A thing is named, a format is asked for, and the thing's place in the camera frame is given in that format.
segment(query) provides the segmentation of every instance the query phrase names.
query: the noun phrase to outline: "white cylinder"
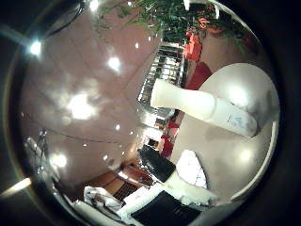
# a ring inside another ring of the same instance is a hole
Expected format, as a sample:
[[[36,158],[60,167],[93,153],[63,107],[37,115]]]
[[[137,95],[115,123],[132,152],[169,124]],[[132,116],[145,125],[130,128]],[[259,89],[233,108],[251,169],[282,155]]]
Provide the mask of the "white cylinder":
[[[257,122],[246,111],[211,93],[181,89],[163,79],[156,79],[150,106],[176,108],[199,120],[246,137],[257,132]]]

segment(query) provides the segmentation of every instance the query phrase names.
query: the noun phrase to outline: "black surface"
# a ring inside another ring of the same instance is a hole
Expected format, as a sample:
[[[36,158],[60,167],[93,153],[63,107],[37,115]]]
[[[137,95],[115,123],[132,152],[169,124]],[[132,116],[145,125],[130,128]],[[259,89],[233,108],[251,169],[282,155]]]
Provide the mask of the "black surface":
[[[143,145],[142,149],[138,149],[138,154],[147,172],[163,183],[176,170],[176,166],[172,162],[162,157],[159,152],[148,145]]]
[[[182,205],[162,191],[149,204],[134,212],[132,217],[145,226],[183,226],[189,224],[199,214],[198,210]]]

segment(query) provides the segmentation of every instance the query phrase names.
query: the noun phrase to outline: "white cylindrical lamp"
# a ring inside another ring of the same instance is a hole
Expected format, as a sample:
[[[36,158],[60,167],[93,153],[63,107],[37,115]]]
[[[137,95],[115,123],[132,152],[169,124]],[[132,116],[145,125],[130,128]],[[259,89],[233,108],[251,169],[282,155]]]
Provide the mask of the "white cylindrical lamp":
[[[208,92],[178,88],[164,79],[156,79],[150,106],[179,109],[242,136],[254,137],[257,133],[256,120],[238,106]]]

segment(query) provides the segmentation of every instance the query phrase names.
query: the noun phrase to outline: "red chair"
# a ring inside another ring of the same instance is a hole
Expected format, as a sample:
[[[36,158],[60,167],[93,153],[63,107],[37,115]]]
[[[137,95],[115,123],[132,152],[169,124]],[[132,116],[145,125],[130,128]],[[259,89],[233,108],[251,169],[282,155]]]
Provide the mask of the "red chair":
[[[198,90],[200,86],[212,75],[210,68],[204,62],[197,63],[197,67],[185,88]]]
[[[173,144],[169,140],[170,136],[163,134],[161,138],[164,139],[165,141],[164,141],[163,150],[161,151],[160,155],[162,157],[170,157],[173,149]]]
[[[168,127],[169,129],[170,129],[170,128],[179,128],[179,124],[177,124],[177,123],[174,122],[174,121],[168,121],[167,127]]]
[[[186,59],[191,59],[198,61],[200,58],[200,52],[201,52],[201,43],[199,42],[198,35],[194,35],[192,33],[187,32],[186,35],[188,36],[189,43],[185,45],[184,47],[184,57]]]

